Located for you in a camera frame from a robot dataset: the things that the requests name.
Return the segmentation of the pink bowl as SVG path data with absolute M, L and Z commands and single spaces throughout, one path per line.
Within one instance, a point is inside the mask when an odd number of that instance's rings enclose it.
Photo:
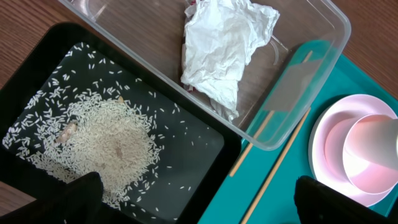
M 348 153 L 346 139 L 353 125 L 364 117 L 345 119 L 334 125 L 325 143 L 325 157 L 332 173 L 367 194 L 381 194 L 397 184 L 397 170 Z

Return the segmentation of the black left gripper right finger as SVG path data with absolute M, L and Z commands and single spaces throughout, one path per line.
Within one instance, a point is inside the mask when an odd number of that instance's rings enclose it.
M 395 223 L 306 175 L 295 183 L 294 203 L 302 224 Z

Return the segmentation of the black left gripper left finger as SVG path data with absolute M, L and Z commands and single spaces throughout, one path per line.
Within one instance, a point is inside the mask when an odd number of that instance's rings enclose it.
M 102 196 L 100 175 L 90 172 L 49 197 L 3 215 L 1 223 L 93 223 L 101 208 Z

